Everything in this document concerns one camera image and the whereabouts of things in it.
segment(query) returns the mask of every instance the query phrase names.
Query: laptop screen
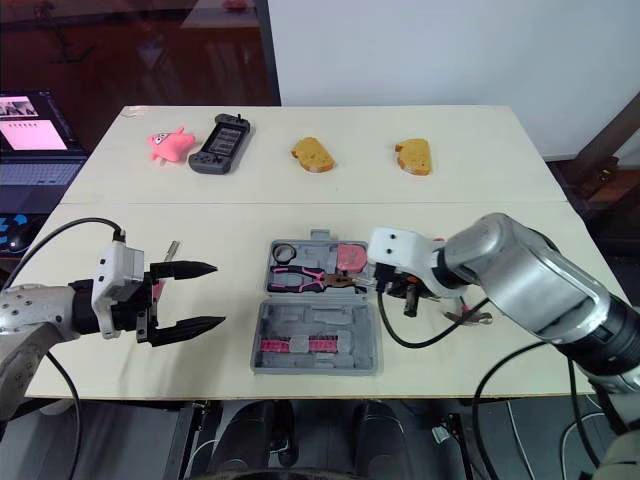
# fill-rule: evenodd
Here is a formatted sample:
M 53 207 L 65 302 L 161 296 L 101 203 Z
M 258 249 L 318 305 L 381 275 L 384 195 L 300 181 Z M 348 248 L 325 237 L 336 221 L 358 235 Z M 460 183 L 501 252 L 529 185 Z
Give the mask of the laptop screen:
M 0 93 L 2 153 L 80 150 L 48 90 Z

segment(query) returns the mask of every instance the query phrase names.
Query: table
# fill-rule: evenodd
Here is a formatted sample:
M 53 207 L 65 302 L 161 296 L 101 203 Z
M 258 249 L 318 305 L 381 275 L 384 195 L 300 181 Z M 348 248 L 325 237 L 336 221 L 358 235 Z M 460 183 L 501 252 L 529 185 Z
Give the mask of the table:
M 178 127 L 205 141 L 218 113 L 240 113 L 253 134 L 237 169 L 201 175 L 150 160 L 147 137 Z M 322 175 L 291 156 L 318 138 L 337 167 Z M 394 146 L 426 138 L 433 172 L 401 170 Z M 553 202 L 565 196 L 508 107 L 125 107 L 63 203 Z
M 160 301 L 161 322 L 196 315 L 226 315 L 211 332 L 189 342 L 151 348 L 138 345 L 133 333 L 105 341 L 91 335 L 54 347 L 82 398 L 235 399 L 312 397 L 451 397 L 471 396 L 484 373 L 502 356 L 535 339 L 495 309 L 489 327 L 460 328 L 444 341 L 407 350 L 384 333 L 381 367 L 375 376 L 254 375 L 249 368 L 266 257 L 276 238 L 307 238 L 314 227 L 330 228 L 344 240 L 367 240 L 375 226 L 409 228 L 430 236 L 449 236 L 480 216 L 505 212 L 551 237 L 566 256 L 598 278 L 614 294 L 622 291 L 582 221 L 566 202 L 487 202 L 415 204 L 85 204 L 61 205 L 39 238 L 78 217 L 99 215 L 127 231 L 127 243 L 145 251 L 149 261 L 162 259 L 173 239 L 182 241 L 176 259 L 202 260 L 219 272 L 199 279 L 171 281 Z M 111 231 L 83 225 L 65 232 L 35 256 L 18 283 L 48 285 L 90 278 Z M 474 288 L 469 302 L 482 298 Z M 449 325 L 439 310 L 448 304 L 421 302 L 415 319 L 402 316 L 398 300 L 387 311 L 407 339 L 431 337 Z M 591 389 L 582 375 L 578 390 Z M 568 392 L 565 358 L 543 347 L 508 364 L 487 385 L 495 396 L 554 395 Z M 67 397 L 68 389 L 48 362 L 38 370 L 28 394 Z

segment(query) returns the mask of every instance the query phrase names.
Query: toast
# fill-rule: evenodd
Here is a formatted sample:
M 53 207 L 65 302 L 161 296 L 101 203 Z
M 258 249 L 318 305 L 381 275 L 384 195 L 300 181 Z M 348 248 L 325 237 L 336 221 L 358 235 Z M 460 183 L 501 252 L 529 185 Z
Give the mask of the toast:
M 298 159 L 302 168 L 312 173 L 327 172 L 335 164 L 326 148 L 313 137 L 303 138 L 296 143 L 291 155 Z
M 411 138 L 396 145 L 398 165 L 413 175 L 428 175 L 431 172 L 431 151 L 424 138 Z

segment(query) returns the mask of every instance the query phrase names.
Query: gray robot arm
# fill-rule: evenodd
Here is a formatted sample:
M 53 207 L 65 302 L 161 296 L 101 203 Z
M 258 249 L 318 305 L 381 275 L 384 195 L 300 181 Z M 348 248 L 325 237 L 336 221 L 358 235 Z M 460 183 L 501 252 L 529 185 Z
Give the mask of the gray robot arm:
M 106 339 L 135 331 L 139 343 L 181 342 L 218 325 L 224 317 L 196 317 L 158 328 L 154 286 L 215 272 L 202 262 L 152 263 L 144 271 L 143 252 L 114 240 L 103 253 L 93 279 L 65 287 L 19 285 L 0 292 L 0 425 L 22 401 L 49 349 L 81 335 L 100 332 Z
M 378 285 L 409 274 L 426 296 L 479 285 L 506 316 L 574 360 L 595 385 L 632 393 L 640 416 L 640 315 L 564 258 L 542 234 L 494 213 L 448 241 L 391 228 L 373 232 Z

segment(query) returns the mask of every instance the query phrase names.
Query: glass panel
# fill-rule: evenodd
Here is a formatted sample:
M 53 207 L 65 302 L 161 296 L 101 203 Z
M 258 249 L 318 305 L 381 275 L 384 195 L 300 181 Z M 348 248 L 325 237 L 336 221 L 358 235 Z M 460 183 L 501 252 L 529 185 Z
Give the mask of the glass panel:
M 51 90 L 88 151 L 125 105 L 278 101 L 258 21 L 259 8 L 266 12 L 264 1 L 257 6 L 252 0 L 1 0 L 0 5 L 2 89 Z

